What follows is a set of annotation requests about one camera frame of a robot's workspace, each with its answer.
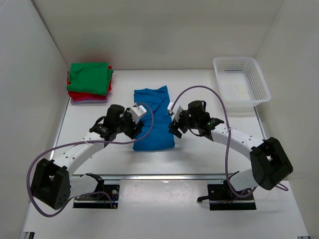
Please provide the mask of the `white plastic mesh basket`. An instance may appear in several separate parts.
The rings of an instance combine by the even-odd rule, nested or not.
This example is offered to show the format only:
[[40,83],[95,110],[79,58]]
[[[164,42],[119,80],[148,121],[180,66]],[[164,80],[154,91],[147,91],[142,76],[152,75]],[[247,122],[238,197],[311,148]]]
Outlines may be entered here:
[[271,99],[257,61],[252,57],[216,57],[215,76],[225,106],[250,108]]

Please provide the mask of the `blue t-shirt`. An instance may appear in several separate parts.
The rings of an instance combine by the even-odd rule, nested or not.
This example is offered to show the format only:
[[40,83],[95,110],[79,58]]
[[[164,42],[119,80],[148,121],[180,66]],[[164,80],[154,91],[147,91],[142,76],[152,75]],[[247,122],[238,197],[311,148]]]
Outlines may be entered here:
[[145,103],[151,108],[151,112],[142,118],[144,126],[142,132],[137,136],[144,139],[135,142],[133,150],[135,151],[162,151],[174,148],[174,136],[169,133],[169,124],[171,116],[167,113],[167,107],[170,103],[167,86],[159,89],[141,89],[134,90],[134,101],[136,103]]

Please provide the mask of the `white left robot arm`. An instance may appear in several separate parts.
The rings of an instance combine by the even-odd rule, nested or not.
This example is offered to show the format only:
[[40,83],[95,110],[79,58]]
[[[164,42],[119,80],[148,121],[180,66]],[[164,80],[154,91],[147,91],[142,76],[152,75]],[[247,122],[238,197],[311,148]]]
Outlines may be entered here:
[[148,110],[135,103],[130,108],[111,105],[105,116],[96,120],[88,133],[79,142],[69,143],[68,151],[51,160],[38,156],[27,173],[27,191],[36,209],[35,200],[61,212],[68,202],[78,196],[107,197],[104,179],[93,173],[74,176],[75,171],[94,154],[109,144],[117,144],[116,136],[125,134],[131,143],[138,141],[142,132],[142,118]]

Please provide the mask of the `folded purple t-shirt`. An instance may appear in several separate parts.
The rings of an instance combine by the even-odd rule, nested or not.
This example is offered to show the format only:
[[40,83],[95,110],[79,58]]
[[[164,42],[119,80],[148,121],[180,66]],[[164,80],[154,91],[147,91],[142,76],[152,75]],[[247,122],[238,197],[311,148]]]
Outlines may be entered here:
[[108,100],[104,99],[104,100],[97,100],[97,99],[86,99],[86,100],[75,100],[75,99],[71,99],[70,103],[72,105],[81,105],[81,104],[104,104],[107,103]]

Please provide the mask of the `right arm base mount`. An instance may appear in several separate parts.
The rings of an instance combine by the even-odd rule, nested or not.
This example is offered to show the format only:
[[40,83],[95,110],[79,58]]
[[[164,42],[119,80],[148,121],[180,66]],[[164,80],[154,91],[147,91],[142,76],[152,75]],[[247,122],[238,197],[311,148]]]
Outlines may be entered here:
[[250,211],[256,210],[254,196],[239,198],[234,195],[226,183],[207,182],[207,195],[197,198],[198,203],[207,200],[211,211]]

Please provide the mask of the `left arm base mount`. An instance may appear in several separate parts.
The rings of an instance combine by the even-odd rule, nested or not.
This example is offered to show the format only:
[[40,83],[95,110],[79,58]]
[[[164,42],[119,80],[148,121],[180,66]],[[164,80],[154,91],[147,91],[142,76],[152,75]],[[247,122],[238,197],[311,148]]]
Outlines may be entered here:
[[117,209],[120,180],[86,173],[70,178],[70,199],[77,209]]

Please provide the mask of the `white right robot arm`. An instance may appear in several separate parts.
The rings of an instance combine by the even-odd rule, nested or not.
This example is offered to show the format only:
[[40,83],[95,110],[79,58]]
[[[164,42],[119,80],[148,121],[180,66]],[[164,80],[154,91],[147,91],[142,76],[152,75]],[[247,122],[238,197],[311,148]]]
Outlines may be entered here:
[[242,190],[248,188],[272,190],[293,172],[293,166],[276,138],[259,139],[229,129],[223,120],[212,118],[205,109],[205,101],[193,101],[186,110],[169,103],[167,111],[173,117],[169,132],[181,138],[182,134],[195,129],[200,137],[224,144],[250,161],[251,169],[238,172],[226,181],[228,184],[223,187],[225,197],[236,199]]

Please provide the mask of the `folded green t-shirt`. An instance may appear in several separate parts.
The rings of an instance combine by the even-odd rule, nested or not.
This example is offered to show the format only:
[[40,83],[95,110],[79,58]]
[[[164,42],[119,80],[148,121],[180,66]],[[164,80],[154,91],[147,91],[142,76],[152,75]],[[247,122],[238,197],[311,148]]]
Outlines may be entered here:
[[105,96],[108,92],[113,69],[108,62],[72,63],[67,91]]

